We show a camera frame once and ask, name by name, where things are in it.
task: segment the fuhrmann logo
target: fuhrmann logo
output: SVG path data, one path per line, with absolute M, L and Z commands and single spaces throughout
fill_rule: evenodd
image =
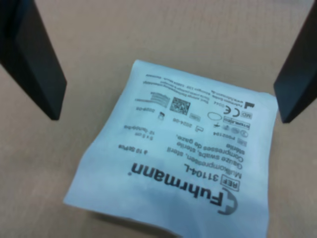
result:
M 194 198 L 206 198 L 210 204 L 224 208 L 224 211 L 223 209 L 218 210 L 219 214 L 231 215 L 238 208 L 236 197 L 224 187 L 222 188 L 223 191 L 218 192 L 216 196 L 212 196 L 211 190 L 208 188 L 193 185 L 192 183 L 188 182 L 182 182 L 175 176 L 171 176 L 170 174 L 166 174 L 163 171 L 155 168 L 150 168 L 149 166 L 138 165 L 137 163 L 134 163 L 131 172 L 153 178 L 158 182 L 163 182 L 165 185 L 187 191 L 193 194 Z

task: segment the gauze swab package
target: gauze swab package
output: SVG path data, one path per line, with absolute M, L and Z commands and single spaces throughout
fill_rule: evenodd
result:
M 185 238 L 264 238 L 274 96 L 143 61 L 66 204 Z

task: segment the tan cardboard surface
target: tan cardboard surface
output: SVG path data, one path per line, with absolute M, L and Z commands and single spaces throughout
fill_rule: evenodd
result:
M 312 2 L 38 0 L 68 86 L 60 121 L 50 121 L 0 68 L 0 237 L 166 237 L 62 203 L 134 60 L 274 94 Z M 276 121 L 270 238 L 317 237 L 316 120 L 314 102 L 291 124 Z

